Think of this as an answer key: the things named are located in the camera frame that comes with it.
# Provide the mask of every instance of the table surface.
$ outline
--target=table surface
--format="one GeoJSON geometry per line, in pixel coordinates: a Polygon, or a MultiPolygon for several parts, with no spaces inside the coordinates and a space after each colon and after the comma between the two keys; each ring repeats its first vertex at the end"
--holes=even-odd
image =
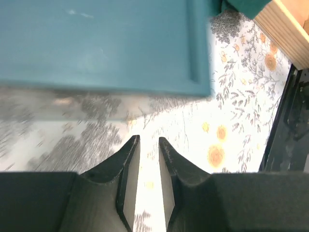
{"type": "Polygon", "coordinates": [[[0,168],[82,173],[140,134],[136,232],[165,229],[160,136],[207,172],[258,171],[291,63],[238,13],[210,29],[204,100],[1,88],[0,168]]]}

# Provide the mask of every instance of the dark green fabric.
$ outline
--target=dark green fabric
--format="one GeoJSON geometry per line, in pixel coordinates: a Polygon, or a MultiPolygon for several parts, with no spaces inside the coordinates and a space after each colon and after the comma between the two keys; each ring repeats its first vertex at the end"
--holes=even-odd
{"type": "Polygon", "coordinates": [[[254,19],[271,0],[206,0],[212,2],[211,16],[216,16],[226,9],[242,12],[254,19]]]}

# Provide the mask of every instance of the teal drawer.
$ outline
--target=teal drawer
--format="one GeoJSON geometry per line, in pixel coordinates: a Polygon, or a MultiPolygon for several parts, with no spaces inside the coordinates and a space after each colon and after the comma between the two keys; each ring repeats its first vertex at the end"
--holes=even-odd
{"type": "Polygon", "coordinates": [[[2,0],[0,84],[210,94],[204,0],[2,0]]]}

